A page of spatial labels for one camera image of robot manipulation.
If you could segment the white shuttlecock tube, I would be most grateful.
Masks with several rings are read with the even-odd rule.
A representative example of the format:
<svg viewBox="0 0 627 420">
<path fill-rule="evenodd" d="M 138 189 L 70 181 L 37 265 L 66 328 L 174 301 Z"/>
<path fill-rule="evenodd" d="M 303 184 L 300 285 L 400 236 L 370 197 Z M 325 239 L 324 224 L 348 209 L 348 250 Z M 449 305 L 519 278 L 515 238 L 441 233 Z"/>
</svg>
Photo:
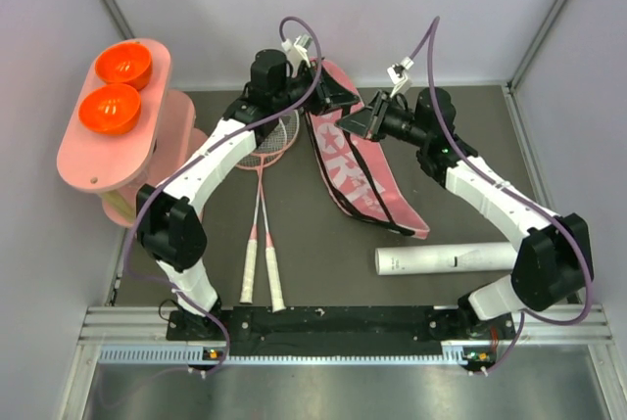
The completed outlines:
<svg viewBox="0 0 627 420">
<path fill-rule="evenodd" d="M 374 261 L 379 276 L 401 276 L 508 271 L 516 257 L 509 243 L 481 243 L 379 248 Z"/>
</svg>

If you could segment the pink SPORT racket bag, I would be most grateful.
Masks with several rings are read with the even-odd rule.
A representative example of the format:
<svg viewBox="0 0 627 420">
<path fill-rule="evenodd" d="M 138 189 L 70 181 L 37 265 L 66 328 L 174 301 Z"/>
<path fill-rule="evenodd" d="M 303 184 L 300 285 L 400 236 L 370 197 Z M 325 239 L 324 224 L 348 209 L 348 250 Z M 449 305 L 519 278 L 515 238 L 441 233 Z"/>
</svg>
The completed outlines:
<svg viewBox="0 0 627 420">
<path fill-rule="evenodd" d="M 358 102 L 323 116 L 303 116 L 322 180 L 347 216 L 416 239 L 430 228 L 403 196 L 380 144 L 341 130 L 336 121 L 363 107 Z"/>
</svg>

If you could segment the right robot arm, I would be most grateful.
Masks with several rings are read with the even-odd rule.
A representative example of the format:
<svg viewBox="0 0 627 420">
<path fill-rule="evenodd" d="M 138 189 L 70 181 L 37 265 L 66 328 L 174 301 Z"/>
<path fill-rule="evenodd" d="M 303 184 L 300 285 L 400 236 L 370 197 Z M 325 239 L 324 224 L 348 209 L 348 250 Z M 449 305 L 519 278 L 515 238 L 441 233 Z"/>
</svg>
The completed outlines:
<svg viewBox="0 0 627 420">
<path fill-rule="evenodd" d="M 458 327 L 477 338 L 500 316 L 524 311 L 540 317 L 577 291 L 591 290 L 594 267 L 586 221 L 543 208 L 500 178 L 456 134 L 456 116 L 450 94 L 435 87 L 423 89 L 413 109 L 403 95 L 378 91 L 336 124 L 366 141 L 392 137 L 416 147 L 421 170 L 475 208 L 517 252 L 509 275 L 458 299 Z"/>
</svg>

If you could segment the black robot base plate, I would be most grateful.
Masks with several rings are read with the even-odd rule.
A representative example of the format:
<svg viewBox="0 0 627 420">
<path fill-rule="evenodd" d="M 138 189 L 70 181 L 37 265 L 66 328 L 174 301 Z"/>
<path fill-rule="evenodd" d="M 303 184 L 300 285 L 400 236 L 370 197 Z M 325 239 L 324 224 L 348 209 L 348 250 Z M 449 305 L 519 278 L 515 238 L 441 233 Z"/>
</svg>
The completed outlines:
<svg viewBox="0 0 627 420">
<path fill-rule="evenodd" d="M 505 315 L 472 326 L 455 308 L 433 306 L 295 306 L 272 312 L 236 306 L 217 313 L 230 336 L 230 354 L 435 354 L 446 341 L 492 347 L 513 338 Z"/>
</svg>

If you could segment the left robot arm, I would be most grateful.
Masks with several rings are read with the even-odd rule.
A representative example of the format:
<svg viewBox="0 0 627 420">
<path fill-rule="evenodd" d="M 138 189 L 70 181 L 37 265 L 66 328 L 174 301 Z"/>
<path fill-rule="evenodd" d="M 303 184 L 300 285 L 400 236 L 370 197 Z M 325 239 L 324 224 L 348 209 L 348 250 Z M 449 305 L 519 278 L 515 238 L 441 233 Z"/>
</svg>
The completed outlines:
<svg viewBox="0 0 627 420">
<path fill-rule="evenodd" d="M 322 116 L 353 106 L 358 96 L 320 61 L 297 64 L 275 49 L 258 52 L 250 79 L 216 128 L 190 159 L 159 186 L 136 196 L 135 235 L 166 274 L 188 326 L 201 338 L 221 329 L 217 291 L 202 258 L 208 239 L 200 220 L 206 202 L 228 173 L 270 136 L 279 120 L 298 109 Z"/>
</svg>

